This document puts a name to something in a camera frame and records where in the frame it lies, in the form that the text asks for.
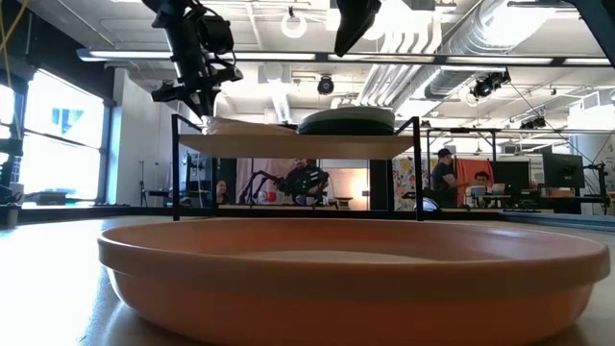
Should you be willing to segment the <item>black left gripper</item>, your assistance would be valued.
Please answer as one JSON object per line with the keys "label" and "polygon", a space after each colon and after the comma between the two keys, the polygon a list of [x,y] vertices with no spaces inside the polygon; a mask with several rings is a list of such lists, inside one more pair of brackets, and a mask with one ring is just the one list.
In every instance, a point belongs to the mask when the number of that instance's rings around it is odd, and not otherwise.
{"label": "black left gripper", "polygon": [[197,20],[207,12],[171,14],[158,12],[152,24],[163,29],[173,54],[172,62],[177,74],[175,85],[163,83],[151,92],[156,102],[181,100],[190,102],[196,115],[213,116],[213,104],[219,87],[225,82],[237,82],[243,78],[236,62],[220,60],[219,55],[207,51],[197,32]]}

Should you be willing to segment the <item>wooden shelf black metal frame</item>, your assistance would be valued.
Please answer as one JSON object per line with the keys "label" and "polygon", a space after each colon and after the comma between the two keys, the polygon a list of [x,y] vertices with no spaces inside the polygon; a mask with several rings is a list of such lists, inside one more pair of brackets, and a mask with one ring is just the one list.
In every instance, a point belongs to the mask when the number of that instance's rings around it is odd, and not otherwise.
{"label": "wooden shelf black metal frame", "polygon": [[204,135],[196,124],[178,113],[171,115],[172,133],[172,199],[173,210],[180,206],[179,166],[181,145],[210,161],[210,209],[218,209],[214,195],[217,184],[217,160],[250,159],[326,159],[326,160],[383,160],[392,161],[405,151],[414,155],[417,169],[421,168],[421,143],[415,136],[256,136]]}

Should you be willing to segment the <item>dark navy plate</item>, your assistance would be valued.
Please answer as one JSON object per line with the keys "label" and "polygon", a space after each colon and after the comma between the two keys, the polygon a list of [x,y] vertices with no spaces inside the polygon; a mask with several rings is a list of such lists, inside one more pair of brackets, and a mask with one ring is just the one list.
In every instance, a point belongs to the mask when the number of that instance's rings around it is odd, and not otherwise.
{"label": "dark navy plate", "polygon": [[299,125],[300,128],[310,126],[380,126],[390,127],[389,123],[377,121],[374,119],[360,119],[360,118],[329,118],[318,121],[303,122]]}

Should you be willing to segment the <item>black plate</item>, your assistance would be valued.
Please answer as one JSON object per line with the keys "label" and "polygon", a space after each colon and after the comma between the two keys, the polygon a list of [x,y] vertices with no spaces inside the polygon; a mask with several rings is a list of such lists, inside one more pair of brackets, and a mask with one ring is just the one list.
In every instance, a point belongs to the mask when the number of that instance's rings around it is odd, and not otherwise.
{"label": "black plate", "polygon": [[306,136],[392,136],[394,129],[375,122],[314,123],[300,126],[298,134]]}

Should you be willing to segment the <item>terracotta orange plate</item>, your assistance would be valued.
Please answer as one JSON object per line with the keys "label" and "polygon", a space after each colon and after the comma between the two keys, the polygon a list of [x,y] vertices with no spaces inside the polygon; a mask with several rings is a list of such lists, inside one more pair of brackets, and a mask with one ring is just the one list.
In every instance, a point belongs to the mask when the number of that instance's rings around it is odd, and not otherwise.
{"label": "terracotta orange plate", "polygon": [[226,346],[527,346],[573,325],[610,272],[582,237],[398,220],[187,220],[98,245],[140,317]]}

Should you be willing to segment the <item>black pillar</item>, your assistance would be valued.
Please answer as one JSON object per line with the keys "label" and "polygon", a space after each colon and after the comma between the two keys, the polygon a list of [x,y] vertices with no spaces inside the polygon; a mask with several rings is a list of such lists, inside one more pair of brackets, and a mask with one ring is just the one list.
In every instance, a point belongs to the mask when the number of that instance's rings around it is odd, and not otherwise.
{"label": "black pillar", "polygon": [[370,210],[394,210],[392,161],[369,160]]}
{"label": "black pillar", "polygon": [[228,205],[235,203],[237,176],[236,165],[237,159],[218,160],[217,182],[219,180],[224,180],[227,184],[227,194],[230,200],[230,203]]}

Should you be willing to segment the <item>white ceiling pipe bundle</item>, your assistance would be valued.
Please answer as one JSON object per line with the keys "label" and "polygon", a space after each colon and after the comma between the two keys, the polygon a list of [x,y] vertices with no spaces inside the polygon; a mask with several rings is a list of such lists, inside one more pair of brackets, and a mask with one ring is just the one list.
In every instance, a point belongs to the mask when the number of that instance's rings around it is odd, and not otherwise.
{"label": "white ceiling pipe bundle", "polygon": [[[417,31],[386,32],[381,53],[421,53],[430,43],[430,28],[427,25]],[[356,104],[384,107],[386,98],[410,68],[411,65],[407,64],[374,64],[358,94]]]}

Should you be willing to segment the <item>black overhead beam with lights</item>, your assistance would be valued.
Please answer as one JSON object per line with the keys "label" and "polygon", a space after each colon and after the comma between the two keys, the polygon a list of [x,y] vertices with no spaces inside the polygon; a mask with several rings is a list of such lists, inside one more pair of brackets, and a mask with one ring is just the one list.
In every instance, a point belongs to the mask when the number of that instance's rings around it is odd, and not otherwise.
{"label": "black overhead beam with lights", "polygon": [[[137,50],[91,50],[78,49],[77,56],[84,62],[138,62],[171,61],[173,54],[167,51]],[[518,66],[518,67],[596,67],[615,66],[608,58],[593,56],[523,56],[523,55],[441,55],[418,53],[348,53],[338,57],[326,52],[269,52],[240,51],[219,55],[229,62],[308,62],[308,63],[365,63],[365,64],[413,64],[448,66]]]}

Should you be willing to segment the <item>black ceiling spotlight cluster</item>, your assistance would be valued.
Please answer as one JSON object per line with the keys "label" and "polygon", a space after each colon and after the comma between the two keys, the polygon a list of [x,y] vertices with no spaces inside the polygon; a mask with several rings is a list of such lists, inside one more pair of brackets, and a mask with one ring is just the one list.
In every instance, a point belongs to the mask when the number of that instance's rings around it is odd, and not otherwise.
{"label": "black ceiling spotlight cluster", "polygon": [[485,98],[503,85],[511,81],[509,72],[491,72],[476,79],[475,85],[470,88],[470,94],[475,99]]}

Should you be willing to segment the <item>orange panel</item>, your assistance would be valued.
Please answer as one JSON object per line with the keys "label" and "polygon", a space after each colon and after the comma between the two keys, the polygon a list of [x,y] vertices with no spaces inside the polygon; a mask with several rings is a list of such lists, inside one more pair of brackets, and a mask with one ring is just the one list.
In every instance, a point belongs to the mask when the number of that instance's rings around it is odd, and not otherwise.
{"label": "orange panel", "polygon": [[492,186],[494,174],[490,161],[457,159],[455,161],[457,191],[464,193],[468,187],[474,185],[477,181],[476,175],[480,172],[487,174],[486,185]]}

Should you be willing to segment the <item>dark background equipment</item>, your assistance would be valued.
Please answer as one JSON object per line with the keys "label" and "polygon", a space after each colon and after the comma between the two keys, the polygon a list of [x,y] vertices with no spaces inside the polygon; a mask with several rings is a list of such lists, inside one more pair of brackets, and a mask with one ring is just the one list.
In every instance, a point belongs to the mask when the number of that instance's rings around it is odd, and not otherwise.
{"label": "dark background equipment", "polygon": [[25,192],[23,140],[0,138],[0,154],[6,159],[0,162],[0,206],[21,206],[31,194]]}

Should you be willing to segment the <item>black computer monitor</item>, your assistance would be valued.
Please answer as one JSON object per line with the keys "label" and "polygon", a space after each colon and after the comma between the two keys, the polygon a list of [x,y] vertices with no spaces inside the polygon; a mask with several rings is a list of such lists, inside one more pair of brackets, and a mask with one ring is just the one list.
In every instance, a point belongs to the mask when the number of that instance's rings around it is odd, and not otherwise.
{"label": "black computer monitor", "polygon": [[581,156],[545,153],[542,160],[545,187],[585,188]]}
{"label": "black computer monitor", "polygon": [[527,161],[496,161],[492,164],[494,182],[514,190],[529,189],[530,174]]}

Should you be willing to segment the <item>silver ventilation duct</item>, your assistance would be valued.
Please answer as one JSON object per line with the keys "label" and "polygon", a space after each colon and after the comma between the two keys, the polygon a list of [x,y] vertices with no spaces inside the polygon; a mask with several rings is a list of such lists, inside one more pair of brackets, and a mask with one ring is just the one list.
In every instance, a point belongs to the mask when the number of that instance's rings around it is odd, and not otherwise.
{"label": "silver ventilation duct", "polygon": [[[440,45],[443,55],[504,55],[531,37],[553,14],[551,9],[510,7],[510,1],[483,0],[450,38]],[[474,70],[443,70],[423,65],[395,100],[441,99],[471,79]]]}

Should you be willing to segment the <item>black metal table frame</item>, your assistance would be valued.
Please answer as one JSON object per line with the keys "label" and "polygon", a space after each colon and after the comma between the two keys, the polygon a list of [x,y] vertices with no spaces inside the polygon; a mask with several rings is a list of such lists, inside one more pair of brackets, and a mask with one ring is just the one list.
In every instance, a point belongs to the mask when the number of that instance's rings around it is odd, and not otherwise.
{"label": "black metal table frame", "polygon": [[[292,218],[351,218],[414,220],[413,211],[385,210],[336,210],[280,207],[277,209],[242,208],[224,206],[220,209],[142,208],[142,207],[77,207],[52,206],[25,209],[16,206],[0,206],[0,225],[16,223],[61,222],[68,220],[94,219],[123,216],[173,217],[292,217]],[[615,216],[584,216],[564,213],[542,213],[525,211],[425,211],[424,221],[503,221],[564,227],[615,234]]]}

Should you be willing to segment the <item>black background rig frame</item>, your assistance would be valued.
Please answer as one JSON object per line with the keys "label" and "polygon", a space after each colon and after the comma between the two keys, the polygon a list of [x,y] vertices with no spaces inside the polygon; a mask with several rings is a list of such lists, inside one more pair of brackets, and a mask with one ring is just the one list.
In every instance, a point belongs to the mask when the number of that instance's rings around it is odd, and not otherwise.
{"label": "black background rig frame", "polygon": [[421,137],[427,141],[426,150],[429,152],[431,146],[442,137],[454,140],[455,138],[474,138],[480,142],[484,141],[492,147],[492,154],[497,155],[498,139],[502,139],[501,146],[518,146],[521,151],[523,145],[535,145],[534,149],[547,147],[550,145],[561,145],[567,143],[573,146],[572,137],[580,135],[591,136],[613,136],[615,130],[571,130],[571,129],[496,129],[496,128],[422,128]]}

